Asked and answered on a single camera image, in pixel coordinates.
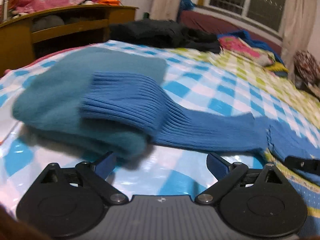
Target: window frame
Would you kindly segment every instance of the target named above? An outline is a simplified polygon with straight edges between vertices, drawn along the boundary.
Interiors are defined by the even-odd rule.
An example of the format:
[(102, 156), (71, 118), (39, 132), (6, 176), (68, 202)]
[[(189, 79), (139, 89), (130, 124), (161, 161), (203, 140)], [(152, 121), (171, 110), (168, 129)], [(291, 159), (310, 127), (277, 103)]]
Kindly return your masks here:
[(260, 22), (257, 22), (255, 20), (252, 20), (250, 19), (249, 17), (247, 17), (247, 13), (249, 11), (249, 6), (250, 6), (250, 2), (251, 0), (245, 0), (244, 1), (244, 6), (243, 6), (243, 10), (242, 10), (242, 14), (237, 14), (235, 12), (231, 12), (229, 10), (226, 10), (226, 9), (223, 9), (223, 8), (220, 8), (220, 7), (217, 7), (217, 6), (213, 6), (213, 5), (210, 5), (210, 0), (203, 0), (203, 5), (205, 7), (209, 7), (209, 8), (213, 8), (215, 11), (217, 12), (223, 12), (224, 14), (227, 14), (229, 15), (230, 17), (234, 18), (234, 19), (237, 19), (237, 20), (244, 20), (245, 22), (249, 22), (249, 23), (252, 23), (253, 25), (256, 25), (256, 26), (259, 26), (260, 28), (268, 31), (269, 33), (273, 33), (275, 34), (276, 36), (282, 38), (283, 37), (283, 34), (284, 34), (284, 11), (283, 11), (283, 14), (282, 14), (282, 18), (281, 18), (281, 22), (280, 22), (280, 26), (279, 26), (279, 31), (275, 31), (274, 29), (260, 23)]

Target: green checkered sheet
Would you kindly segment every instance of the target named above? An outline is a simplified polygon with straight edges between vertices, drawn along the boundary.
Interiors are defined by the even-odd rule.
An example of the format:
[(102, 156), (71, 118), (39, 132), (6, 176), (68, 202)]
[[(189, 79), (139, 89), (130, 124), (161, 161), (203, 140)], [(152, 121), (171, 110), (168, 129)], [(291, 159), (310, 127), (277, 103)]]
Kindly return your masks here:
[(220, 54), (195, 49), (169, 49), (170, 52), (198, 61), (209, 62), (229, 71), (287, 103), (320, 129), (320, 102), (307, 92), (297, 90), (287, 79), (271, 75), (263, 67), (239, 54), (223, 50)]

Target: checkered bedsheet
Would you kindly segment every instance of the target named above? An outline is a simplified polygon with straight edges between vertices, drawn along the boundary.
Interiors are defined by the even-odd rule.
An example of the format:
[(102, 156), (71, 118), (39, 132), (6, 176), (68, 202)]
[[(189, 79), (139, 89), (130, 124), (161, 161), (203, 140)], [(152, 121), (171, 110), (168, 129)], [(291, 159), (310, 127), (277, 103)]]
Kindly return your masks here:
[(218, 68), (233, 73), (287, 103), (320, 129), (319, 100), (304, 91), (297, 90), (289, 80), (272, 76), (252, 60), (229, 50), (223, 50), (220, 54), (184, 48), (169, 49), (169, 51), (194, 60), (209, 62)]
[[(124, 51), (147, 57), (161, 57), (168, 70), (163, 88), (180, 105), (189, 109), (224, 116), (252, 112), (287, 122), (299, 135), (320, 146), (320, 132), (306, 118), (274, 96), (249, 84), (236, 75), (209, 63), (187, 57), (118, 41), (94, 46)], [(15, 210), (22, 195), (50, 162), (72, 167), (94, 156), (83, 150), (40, 138), (11, 117), (14, 98), (38, 74), (72, 51), (60, 53), (28, 68), (11, 71), (0, 80), (0, 202)], [(241, 161), (249, 167), (261, 168), (253, 156), (225, 157), (229, 162)], [(149, 146), (139, 160), (115, 169), (108, 178), (119, 190), (133, 194), (195, 196), (216, 182), (206, 169), (206, 154), (161, 146)]]

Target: blue and white checkered sheet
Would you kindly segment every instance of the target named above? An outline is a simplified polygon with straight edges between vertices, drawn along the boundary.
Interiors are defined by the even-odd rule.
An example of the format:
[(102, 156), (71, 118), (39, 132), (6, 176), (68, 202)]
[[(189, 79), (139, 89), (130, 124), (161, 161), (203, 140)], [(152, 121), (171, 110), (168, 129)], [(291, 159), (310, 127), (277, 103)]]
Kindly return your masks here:
[[(163, 88), (180, 105), (189, 109), (224, 116), (252, 112), (287, 122), (299, 135), (320, 146), (320, 132), (286, 103), (241, 78), (209, 63), (191, 60), (161, 49), (109, 41), (96, 47), (160, 57), (168, 69)], [(11, 106), (34, 77), (68, 51), (42, 60), (28, 68), (11, 71), (0, 80), (0, 202), (12, 211), (34, 179), (51, 162), (73, 167), (92, 155), (82, 149), (40, 138), (11, 116)], [(229, 162), (241, 161), (251, 168), (262, 165), (253, 156), (226, 156)], [(217, 180), (206, 168), (206, 154), (161, 146), (149, 146), (139, 160), (115, 169), (108, 178), (116, 188), (131, 197), (143, 195), (197, 195)]]

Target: gray gripper plate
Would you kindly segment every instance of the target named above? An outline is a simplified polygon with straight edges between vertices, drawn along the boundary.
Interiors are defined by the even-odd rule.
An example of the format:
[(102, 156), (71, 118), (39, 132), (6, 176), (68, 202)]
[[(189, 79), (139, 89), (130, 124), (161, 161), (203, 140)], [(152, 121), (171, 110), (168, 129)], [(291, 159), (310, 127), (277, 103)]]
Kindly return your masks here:
[[(248, 240), (232, 230), (211, 206), (197, 205), (188, 195), (136, 195), (112, 206), (92, 230), (74, 240)], [(286, 238), (298, 239), (296, 235)]]

